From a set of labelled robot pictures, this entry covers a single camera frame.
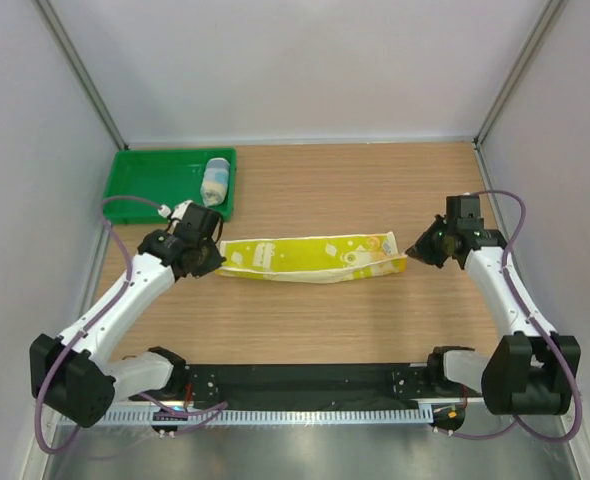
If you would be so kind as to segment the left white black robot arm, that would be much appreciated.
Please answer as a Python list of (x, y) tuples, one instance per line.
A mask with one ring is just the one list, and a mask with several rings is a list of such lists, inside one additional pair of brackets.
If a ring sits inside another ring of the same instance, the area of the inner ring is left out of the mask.
[(144, 395), (174, 400), (187, 388), (185, 360), (165, 348), (110, 360), (159, 296), (178, 280), (203, 277), (225, 261), (217, 246), (221, 213), (190, 200), (159, 211), (167, 227), (144, 237), (112, 287), (71, 326), (55, 337), (38, 336), (29, 348), (33, 397), (79, 427), (98, 423), (114, 402)]

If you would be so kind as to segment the polka dot striped towel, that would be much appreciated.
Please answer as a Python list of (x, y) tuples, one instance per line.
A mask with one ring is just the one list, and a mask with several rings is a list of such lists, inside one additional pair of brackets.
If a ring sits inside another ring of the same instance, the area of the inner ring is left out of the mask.
[(224, 202), (229, 185), (230, 163), (222, 157), (210, 159), (205, 167), (200, 194), (206, 207)]

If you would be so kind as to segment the green yellow patterned towel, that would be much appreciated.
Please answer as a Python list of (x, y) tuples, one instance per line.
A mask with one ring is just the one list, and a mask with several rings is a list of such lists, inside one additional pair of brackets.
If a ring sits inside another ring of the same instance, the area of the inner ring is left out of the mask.
[(392, 232), (223, 241), (223, 277), (334, 284), (406, 270), (408, 256)]

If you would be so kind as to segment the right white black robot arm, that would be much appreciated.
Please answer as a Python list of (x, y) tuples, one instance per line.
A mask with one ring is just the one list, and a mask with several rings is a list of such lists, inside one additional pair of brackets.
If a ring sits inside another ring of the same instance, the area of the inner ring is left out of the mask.
[(447, 396), (464, 385), (480, 393), (496, 415), (568, 411), (580, 346), (541, 314), (515, 270), (508, 241), (486, 228), (477, 195), (447, 197), (445, 213), (406, 254), (437, 268), (455, 260), (480, 291), (499, 336), (489, 358), (470, 349), (436, 349), (439, 362), (425, 372), (431, 392)]

